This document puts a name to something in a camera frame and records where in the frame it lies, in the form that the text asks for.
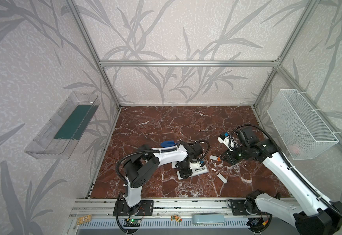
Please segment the left green led controller board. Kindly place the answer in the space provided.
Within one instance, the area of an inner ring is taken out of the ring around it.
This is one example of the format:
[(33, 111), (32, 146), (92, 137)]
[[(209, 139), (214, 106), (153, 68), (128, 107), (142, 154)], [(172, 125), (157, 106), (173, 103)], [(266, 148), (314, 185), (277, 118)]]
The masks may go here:
[(140, 227), (142, 219), (128, 218), (124, 220), (124, 227)]

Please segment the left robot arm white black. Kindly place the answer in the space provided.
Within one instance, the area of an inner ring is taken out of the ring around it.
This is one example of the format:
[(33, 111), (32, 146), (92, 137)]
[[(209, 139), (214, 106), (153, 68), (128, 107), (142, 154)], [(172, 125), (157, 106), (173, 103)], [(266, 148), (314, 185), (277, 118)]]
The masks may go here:
[(142, 145), (116, 165), (116, 173), (126, 188), (126, 205), (130, 209), (140, 205), (142, 186), (160, 166), (172, 164), (177, 169), (179, 180), (207, 173), (205, 157), (209, 150), (210, 144), (204, 140), (192, 143), (178, 141), (172, 146), (162, 148)]

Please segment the grey rectangular box on rail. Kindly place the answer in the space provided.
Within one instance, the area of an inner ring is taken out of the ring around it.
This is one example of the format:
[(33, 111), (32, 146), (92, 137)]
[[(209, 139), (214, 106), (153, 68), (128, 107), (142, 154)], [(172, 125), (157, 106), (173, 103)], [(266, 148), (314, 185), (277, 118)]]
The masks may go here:
[(192, 216), (193, 225), (223, 224), (225, 222), (222, 214), (194, 214)]

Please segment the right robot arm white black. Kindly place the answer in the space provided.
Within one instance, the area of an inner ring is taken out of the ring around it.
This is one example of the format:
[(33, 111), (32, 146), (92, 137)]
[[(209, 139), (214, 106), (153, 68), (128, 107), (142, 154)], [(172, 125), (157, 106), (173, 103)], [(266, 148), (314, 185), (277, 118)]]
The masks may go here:
[[(314, 187), (288, 160), (270, 135), (260, 141), (252, 124), (237, 127), (232, 134), (222, 133), (218, 141), (227, 147), (220, 159), (238, 164), (244, 160), (256, 160), (269, 169), (298, 202), (297, 206), (272, 197), (261, 190), (246, 196), (244, 208), (251, 215), (276, 216), (296, 228), (301, 235), (333, 235), (342, 226), (342, 203), (333, 202)], [(234, 141), (236, 134), (240, 143)]]

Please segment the clear plastic wall shelf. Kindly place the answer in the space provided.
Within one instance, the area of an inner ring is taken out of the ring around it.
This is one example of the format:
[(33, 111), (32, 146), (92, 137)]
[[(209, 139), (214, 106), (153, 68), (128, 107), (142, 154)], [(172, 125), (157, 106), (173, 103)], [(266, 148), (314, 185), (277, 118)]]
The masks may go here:
[(101, 102), (98, 95), (72, 92), (24, 152), (35, 159), (69, 159)]

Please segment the white remote control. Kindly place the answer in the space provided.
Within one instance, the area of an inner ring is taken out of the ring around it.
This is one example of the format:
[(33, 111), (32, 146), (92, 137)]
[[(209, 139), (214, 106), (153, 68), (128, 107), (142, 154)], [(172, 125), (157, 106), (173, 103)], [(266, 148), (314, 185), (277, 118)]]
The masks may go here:
[(183, 180), (183, 179), (187, 179), (187, 178), (191, 178), (191, 177), (194, 177), (194, 176), (198, 176), (198, 175), (201, 175), (201, 174), (208, 173), (208, 169), (207, 169), (206, 166), (202, 166), (202, 167), (191, 169), (191, 173), (192, 174), (187, 174), (184, 177), (182, 177), (182, 175), (180, 174), (180, 171), (177, 171), (177, 176), (178, 176), (179, 180)]
[(178, 169), (178, 162), (172, 162), (172, 169)]

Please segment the tan circuit board piece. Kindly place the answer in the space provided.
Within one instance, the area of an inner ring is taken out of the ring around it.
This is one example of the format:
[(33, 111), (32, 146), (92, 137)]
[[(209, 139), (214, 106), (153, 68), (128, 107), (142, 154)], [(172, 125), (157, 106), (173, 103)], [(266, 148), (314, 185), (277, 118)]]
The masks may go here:
[(92, 215), (91, 214), (80, 216), (80, 217), (77, 218), (76, 225), (82, 225), (82, 224), (85, 224), (85, 223), (89, 223), (91, 220), (92, 220)]

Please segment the small orange green connector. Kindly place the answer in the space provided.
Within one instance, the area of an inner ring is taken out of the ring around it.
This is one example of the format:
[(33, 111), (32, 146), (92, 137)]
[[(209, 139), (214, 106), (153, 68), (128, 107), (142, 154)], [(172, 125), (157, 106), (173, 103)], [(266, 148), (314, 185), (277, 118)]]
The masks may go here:
[(176, 222), (182, 222), (183, 221), (182, 217), (180, 217), (176, 214), (171, 216), (171, 220), (176, 221)]

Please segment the pink object in basket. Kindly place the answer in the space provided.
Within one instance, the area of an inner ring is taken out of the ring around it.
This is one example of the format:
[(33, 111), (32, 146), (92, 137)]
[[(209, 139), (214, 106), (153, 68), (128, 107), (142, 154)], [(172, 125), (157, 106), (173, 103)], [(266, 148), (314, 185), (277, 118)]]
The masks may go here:
[(301, 148), (297, 144), (288, 145), (287, 148), (292, 155), (299, 155), (301, 153)]

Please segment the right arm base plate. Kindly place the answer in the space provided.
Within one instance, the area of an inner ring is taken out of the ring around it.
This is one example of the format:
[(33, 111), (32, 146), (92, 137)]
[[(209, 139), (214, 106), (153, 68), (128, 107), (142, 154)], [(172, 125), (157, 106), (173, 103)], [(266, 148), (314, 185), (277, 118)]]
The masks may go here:
[(257, 215), (257, 212), (248, 211), (245, 206), (246, 200), (244, 199), (228, 199), (227, 205), (231, 209), (233, 215)]

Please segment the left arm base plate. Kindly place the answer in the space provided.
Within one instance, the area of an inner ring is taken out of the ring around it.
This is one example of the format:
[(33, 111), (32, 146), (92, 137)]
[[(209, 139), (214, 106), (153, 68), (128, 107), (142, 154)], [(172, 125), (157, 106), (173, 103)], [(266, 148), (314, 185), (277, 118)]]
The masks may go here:
[(154, 208), (153, 200), (141, 200), (134, 207), (129, 207), (126, 200), (119, 199), (114, 206), (114, 216), (152, 216)]

